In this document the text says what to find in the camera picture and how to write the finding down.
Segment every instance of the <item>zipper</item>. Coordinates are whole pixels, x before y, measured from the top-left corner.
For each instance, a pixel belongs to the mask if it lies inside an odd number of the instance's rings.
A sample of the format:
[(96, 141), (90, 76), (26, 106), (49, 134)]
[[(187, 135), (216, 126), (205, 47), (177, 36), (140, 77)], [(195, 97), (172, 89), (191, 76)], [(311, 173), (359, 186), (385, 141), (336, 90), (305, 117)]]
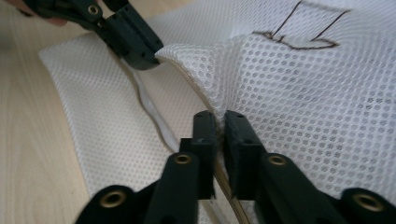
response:
[[(169, 60), (163, 56), (157, 56), (157, 58), (165, 63), (170, 63), (173, 67), (176, 68), (176, 70), (187, 80), (187, 82), (190, 84), (192, 89), (198, 94), (198, 96), (201, 98), (201, 100), (204, 102), (205, 106), (213, 112), (212, 106), (210, 106), (210, 103), (206, 100), (205, 95), (201, 92), (199, 87), (196, 85), (196, 83), (193, 81), (193, 79), (188, 75), (188, 72), (178, 63), (175, 63), (173, 60)], [(224, 174), (224, 171), (221, 168), (221, 165), (219, 164), (218, 161), (216, 161), (215, 164), (215, 178), (219, 183), (219, 186), (222, 190), (222, 193), (226, 197), (228, 203), (230, 204), (231, 208), (233, 209), (233, 212), (236, 216), (236, 219), (240, 224), (249, 224), (248, 217), (245, 213), (245, 210), (243, 209), (241, 203), (233, 197), (233, 193), (231, 191), (231, 187), (228, 183), (228, 179), (226, 175)]]

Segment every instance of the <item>hand-drawn shape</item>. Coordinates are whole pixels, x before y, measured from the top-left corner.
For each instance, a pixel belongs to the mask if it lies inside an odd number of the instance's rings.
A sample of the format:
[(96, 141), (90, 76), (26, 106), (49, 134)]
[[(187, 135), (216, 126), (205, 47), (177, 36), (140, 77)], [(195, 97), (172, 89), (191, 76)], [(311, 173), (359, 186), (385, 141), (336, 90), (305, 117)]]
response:
[[(300, 1), (274, 32), (255, 31), (253, 34), (262, 35), (269, 40), (282, 43), (291, 49), (335, 48), (339, 46), (339, 44), (334, 40), (323, 38), (322, 35), (349, 11), (350, 10), (340, 10)], [(304, 22), (304, 26), (309, 27), (309, 29), (301, 29), (306, 32), (297, 35), (296, 33), (299, 32), (298, 28), (302, 26), (302, 22)]]

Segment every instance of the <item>wood grain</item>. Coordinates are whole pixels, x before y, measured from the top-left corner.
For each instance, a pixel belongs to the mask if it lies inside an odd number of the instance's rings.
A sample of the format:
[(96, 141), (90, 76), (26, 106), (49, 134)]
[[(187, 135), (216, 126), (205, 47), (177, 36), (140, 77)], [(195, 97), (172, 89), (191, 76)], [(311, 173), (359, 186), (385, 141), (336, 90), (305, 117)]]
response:
[[(136, 0), (149, 17), (189, 0)], [(73, 223), (89, 200), (62, 103), (39, 50), (85, 33), (0, 1), (0, 223)]]

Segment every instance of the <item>human hand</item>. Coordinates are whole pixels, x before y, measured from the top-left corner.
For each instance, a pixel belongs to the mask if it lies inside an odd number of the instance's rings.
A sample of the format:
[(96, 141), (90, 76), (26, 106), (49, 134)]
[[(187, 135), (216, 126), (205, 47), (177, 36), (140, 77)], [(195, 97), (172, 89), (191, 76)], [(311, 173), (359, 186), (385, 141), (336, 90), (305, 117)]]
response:
[[(37, 16), (35, 12), (33, 12), (32, 9), (30, 9), (26, 4), (23, 2), (23, 0), (6, 0), (6, 2), (10, 3), (14, 7), (17, 7), (18, 9), (22, 10), (23, 12), (26, 12), (27, 14), (30, 14), (32, 16)], [(49, 18), (45, 19), (46, 21), (58, 25), (58, 26), (63, 26), (67, 23), (67, 21), (59, 19), (59, 18)]]

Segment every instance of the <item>light wood surface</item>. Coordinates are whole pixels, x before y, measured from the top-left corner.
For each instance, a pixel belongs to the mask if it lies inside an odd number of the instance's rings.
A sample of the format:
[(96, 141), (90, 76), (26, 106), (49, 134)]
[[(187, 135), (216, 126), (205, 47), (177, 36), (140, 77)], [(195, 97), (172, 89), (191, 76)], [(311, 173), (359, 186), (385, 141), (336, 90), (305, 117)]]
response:
[[(132, 1), (143, 17), (190, 0)], [(89, 200), (62, 103), (37, 53), (81, 35), (0, 0), (0, 223), (73, 223)]]

